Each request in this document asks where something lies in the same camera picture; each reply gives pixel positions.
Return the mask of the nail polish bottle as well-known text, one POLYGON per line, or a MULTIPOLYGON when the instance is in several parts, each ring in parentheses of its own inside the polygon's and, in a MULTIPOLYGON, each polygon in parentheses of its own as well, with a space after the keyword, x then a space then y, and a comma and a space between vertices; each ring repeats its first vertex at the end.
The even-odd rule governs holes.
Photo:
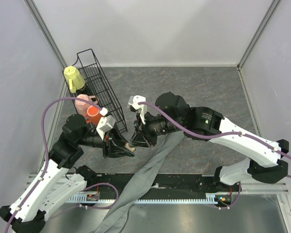
POLYGON ((131 152, 134 152, 134 151, 136 150, 136 148, 131 147, 129 143, 126 143, 126 144, 125 144, 125 147, 126 147, 129 151, 131 151, 131 152))

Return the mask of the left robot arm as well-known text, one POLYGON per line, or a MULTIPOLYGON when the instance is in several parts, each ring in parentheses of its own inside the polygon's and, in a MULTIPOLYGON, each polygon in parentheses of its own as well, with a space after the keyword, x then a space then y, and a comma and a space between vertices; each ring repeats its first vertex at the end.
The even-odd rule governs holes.
POLYGON ((111 126, 112 116, 103 118, 103 137, 90 128, 85 117, 74 114, 68 117, 62 133, 52 146, 41 170, 11 205, 0 208, 0 217, 16 233, 39 233, 49 217, 76 193, 91 191, 97 185, 97 174, 88 166, 81 166, 63 185, 54 190, 55 184, 84 154, 82 146, 101 148, 103 156, 119 158, 134 156, 134 148, 111 126))

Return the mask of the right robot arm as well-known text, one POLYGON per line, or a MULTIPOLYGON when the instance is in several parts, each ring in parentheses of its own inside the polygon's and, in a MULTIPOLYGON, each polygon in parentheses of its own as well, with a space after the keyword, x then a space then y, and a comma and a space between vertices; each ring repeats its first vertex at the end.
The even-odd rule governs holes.
POLYGON ((154 104, 145 97, 131 96, 128 105, 136 113, 130 140, 133 147, 149 148, 157 144, 159 136, 182 131, 193 140, 223 145, 245 155, 241 162, 216 168, 212 185, 218 191, 248 179, 273 184, 288 175, 289 165, 282 154, 288 153, 289 143, 284 139, 259 137, 209 107, 191 107, 172 92, 160 95, 154 104))

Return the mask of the grey sleeve forearm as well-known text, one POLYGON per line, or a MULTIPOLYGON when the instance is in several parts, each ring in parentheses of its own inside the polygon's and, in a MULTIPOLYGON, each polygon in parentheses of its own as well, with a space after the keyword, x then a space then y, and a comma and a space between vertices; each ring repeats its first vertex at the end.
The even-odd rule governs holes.
POLYGON ((126 184, 118 201, 108 211, 94 232, 119 233, 123 230, 129 217, 129 209, 136 200, 150 190, 167 155, 183 138, 184 134, 181 132, 171 133, 164 138, 154 156, 126 184))

